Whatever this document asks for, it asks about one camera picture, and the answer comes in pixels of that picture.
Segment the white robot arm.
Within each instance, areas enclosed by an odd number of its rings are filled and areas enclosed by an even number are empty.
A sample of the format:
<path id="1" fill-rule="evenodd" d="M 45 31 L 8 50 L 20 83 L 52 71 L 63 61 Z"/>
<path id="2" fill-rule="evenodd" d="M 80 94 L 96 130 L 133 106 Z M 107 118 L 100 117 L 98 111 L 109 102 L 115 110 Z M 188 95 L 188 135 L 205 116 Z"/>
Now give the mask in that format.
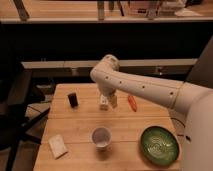
<path id="1" fill-rule="evenodd" d="M 213 88 L 119 72 L 113 55 L 104 56 L 90 77 L 108 99 L 120 90 L 185 114 L 181 171 L 213 171 Z"/>

